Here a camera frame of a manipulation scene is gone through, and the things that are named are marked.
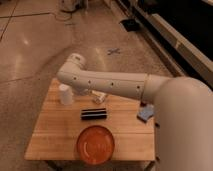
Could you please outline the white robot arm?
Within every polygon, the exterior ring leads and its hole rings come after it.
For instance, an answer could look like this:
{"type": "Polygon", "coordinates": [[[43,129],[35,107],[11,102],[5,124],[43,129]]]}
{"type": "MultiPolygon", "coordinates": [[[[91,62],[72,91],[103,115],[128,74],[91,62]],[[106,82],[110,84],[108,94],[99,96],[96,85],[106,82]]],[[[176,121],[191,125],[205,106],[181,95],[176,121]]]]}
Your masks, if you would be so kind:
{"type": "Polygon", "coordinates": [[[97,72],[70,55],[58,80],[154,106],[156,171],[213,171],[213,90],[192,77],[97,72]]]}

